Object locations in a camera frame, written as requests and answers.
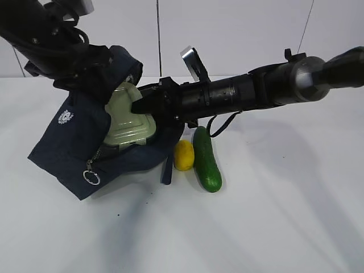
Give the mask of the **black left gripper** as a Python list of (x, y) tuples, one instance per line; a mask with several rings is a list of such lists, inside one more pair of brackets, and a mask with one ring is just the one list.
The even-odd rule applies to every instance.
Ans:
[(108, 100), (113, 90), (106, 72), (112, 62), (113, 54), (107, 46), (90, 45), (67, 75), (54, 80), (53, 86), (69, 92), (84, 93), (95, 100)]

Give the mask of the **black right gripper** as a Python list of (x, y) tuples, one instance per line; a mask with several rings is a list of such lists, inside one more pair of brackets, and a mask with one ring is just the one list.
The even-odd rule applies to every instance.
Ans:
[(179, 113), (181, 88), (171, 77), (162, 77), (157, 83), (140, 87), (142, 98), (133, 102), (134, 114), (151, 114), (158, 124), (186, 123), (189, 128), (198, 127), (198, 119), (183, 121)]

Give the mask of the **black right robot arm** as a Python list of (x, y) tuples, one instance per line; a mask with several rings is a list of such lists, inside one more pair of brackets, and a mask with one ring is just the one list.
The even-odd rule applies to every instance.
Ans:
[(363, 86), (363, 47), (329, 61), (285, 49), (285, 62), (265, 65), (243, 75), (212, 81), (197, 50), (181, 53), (194, 81), (178, 84), (164, 77), (141, 87), (134, 114), (150, 114), (157, 123), (198, 126), (200, 118), (316, 102), (331, 89)]

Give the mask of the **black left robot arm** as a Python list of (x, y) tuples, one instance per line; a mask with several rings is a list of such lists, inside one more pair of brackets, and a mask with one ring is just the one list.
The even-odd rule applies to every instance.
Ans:
[(113, 92), (106, 77), (113, 55), (77, 27), (93, 10), (91, 1), (1, 1), (1, 37), (27, 58), (32, 76), (106, 104)]

